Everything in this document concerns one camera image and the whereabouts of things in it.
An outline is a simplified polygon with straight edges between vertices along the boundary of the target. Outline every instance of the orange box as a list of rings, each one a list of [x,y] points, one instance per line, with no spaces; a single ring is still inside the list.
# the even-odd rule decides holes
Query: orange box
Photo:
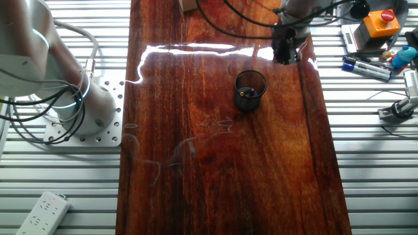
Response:
[[[391,22],[384,22],[381,19],[382,10],[370,12],[363,20],[372,39],[379,37],[391,37],[400,29],[396,17]]]

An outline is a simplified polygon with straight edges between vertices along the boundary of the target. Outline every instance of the wooden board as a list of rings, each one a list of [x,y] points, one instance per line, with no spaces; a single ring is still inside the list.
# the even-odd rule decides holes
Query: wooden board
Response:
[[[202,7],[234,33],[271,34],[222,0]],[[270,45],[222,35],[178,1],[132,0],[116,234],[351,234],[312,40],[288,66]],[[268,88],[243,113],[234,79],[248,69]]]

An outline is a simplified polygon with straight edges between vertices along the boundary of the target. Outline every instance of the wooden table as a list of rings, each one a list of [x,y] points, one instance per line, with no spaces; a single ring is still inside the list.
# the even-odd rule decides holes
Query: wooden table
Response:
[[[234,33],[271,34],[222,0],[202,7]],[[312,40],[288,66],[270,45],[218,33],[177,0],[132,0],[116,234],[351,234]],[[268,88],[243,113],[234,79],[249,69]]]

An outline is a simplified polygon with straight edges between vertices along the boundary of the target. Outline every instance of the white power strip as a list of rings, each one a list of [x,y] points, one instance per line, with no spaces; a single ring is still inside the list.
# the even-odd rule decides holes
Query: white power strip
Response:
[[[69,207],[65,196],[43,193],[16,235],[52,235]]]

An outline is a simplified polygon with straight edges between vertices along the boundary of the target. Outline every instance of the black cup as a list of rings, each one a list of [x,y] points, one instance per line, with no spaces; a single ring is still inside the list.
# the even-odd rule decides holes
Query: black cup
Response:
[[[245,70],[238,74],[234,84],[235,106],[243,112],[256,110],[267,89],[266,78],[255,70]]]

